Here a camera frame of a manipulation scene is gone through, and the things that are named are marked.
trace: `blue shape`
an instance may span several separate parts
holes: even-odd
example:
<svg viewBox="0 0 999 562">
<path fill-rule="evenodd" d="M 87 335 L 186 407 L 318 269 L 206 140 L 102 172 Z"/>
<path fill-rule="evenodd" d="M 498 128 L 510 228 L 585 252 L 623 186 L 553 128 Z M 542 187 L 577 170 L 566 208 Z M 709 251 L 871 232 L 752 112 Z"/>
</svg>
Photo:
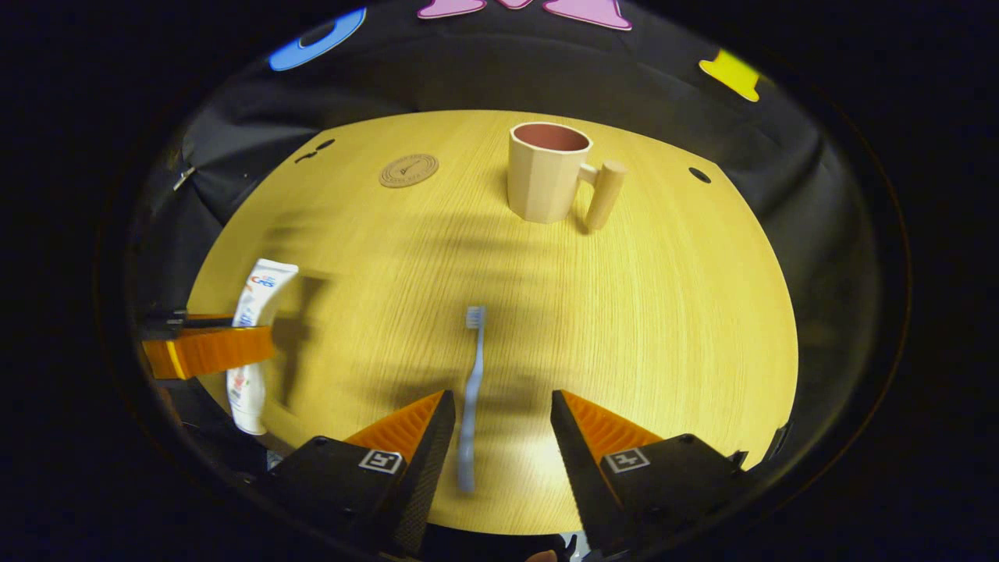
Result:
<svg viewBox="0 0 999 562">
<path fill-rule="evenodd" d="M 355 10 L 349 14 L 340 16 L 337 18 L 336 22 L 334 22 L 333 31 L 331 31 L 329 35 L 312 45 L 309 45 L 308 47 L 302 46 L 302 38 L 300 37 L 288 45 L 278 49 L 273 55 L 271 55 L 271 68 L 276 72 L 281 72 L 283 70 L 295 68 L 296 66 L 302 66 L 337 45 L 340 45 L 348 37 L 354 35 L 354 32 L 361 27 L 361 24 L 365 22 L 365 15 L 367 13 L 368 8 L 361 8 L 360 10 Z"/>
</svg>

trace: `round table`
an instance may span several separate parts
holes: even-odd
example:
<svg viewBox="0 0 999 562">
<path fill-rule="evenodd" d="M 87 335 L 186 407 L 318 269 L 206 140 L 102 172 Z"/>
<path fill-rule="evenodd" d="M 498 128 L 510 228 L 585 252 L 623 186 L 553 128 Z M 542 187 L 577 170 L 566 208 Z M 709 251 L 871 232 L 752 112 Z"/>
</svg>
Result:
<svg viewBox="0 0 999 562">
<path fill-rule="evenodd" d="M 525 222 L 506 207 L 507 131 L 537 120 L 585 132 L 590 164 L 613 159 L 629 169 L 602 230 L 583 226 L 586 184 L 555 224 Z M 439 159 L 433 176 L 404 188 L 380 183 L 386 165 L 418 153 Z M 239 208 L 189 309 L 234 311 L 261 257 L 302 271 L 281 296 L 278 353 L 266 367 L 263 421 L 273 435 L 293 447 L 316 435 L 344 439 L 419 398 L 455 391 L 455 441 L 432 523 L 504 534 L 581 528 L 548 421 L 554 389 L 663 438 L 689 432 L 723 455 L 748 451 L 744 468 L 790 414 L 794 317 L 763 230 L 716 165 L 648 137 L 485 110 L 336 127 Z M 472 305 L 488 313 L 477 490 L 468 495 L 455 453 L 476 354 L 465 326 Z M 201 381 L 228 411 L 225 375 Z"/>
</svg>

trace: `mug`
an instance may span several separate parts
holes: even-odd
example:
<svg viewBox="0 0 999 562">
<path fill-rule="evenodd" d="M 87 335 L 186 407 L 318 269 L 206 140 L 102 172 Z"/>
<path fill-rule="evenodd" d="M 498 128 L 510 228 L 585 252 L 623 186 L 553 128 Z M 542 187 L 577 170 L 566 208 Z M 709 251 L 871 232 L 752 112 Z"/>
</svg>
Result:
<svg viewBox="0 0 999 562">
<path fill-rule="evenodd" d="M 593 185 L 586 226 L 603 227 L 617 199 L 627 169 L 608 160 L 597 171 L 586 164 L 593 142 L 581 132 L 543 121 L 520 123 L 509 130 L 506 202 L 530 222 L 553 223 L 568 216 L 579 180 Z"/>
</svg>

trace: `white toothpaste tube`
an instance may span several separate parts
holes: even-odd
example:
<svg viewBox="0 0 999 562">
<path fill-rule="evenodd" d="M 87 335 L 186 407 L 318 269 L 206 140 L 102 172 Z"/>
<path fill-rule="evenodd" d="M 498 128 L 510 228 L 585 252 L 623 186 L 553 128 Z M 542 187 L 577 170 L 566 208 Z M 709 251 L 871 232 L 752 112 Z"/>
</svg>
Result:
<svg viewBox="0 0 999 562">
<path fill-rule="evenodd" d="M 233 326 L 267 326 L 278 313 L 277 296 L 299 273 L 299 266 L 259 259 L 236 305 Z M 262 363 L 229 369 L 226 393 L 236 427 L 251 435 L 263 435 L 267 429 L 260 422 L 267 389 Z"/>
</svg>

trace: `toothbrush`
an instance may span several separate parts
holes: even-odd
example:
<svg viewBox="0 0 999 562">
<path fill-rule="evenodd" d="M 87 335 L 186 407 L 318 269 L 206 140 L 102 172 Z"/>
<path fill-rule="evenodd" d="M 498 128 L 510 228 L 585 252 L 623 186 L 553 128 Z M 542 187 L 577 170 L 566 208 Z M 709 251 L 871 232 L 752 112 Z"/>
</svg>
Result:
<svg viewBox="0 0 999 562">
<path fill-rule="evenodd" d="M 479 348 L 476 350 L 476 366 L 472 368 L 469 384 L 465 387 L 465 413 L 462 415 L 462 433 L 458 443 L 458 487 L 463 492 L 476 490 L 475 467 L 473 463 L 476 437 L 476 402 L 479 400 L 479 387 L 483 383 L 483 333 L 486 331 L 486 307 L 470 306 L 465 315 L 465 326 L 479 330 Z"/>
</svg>

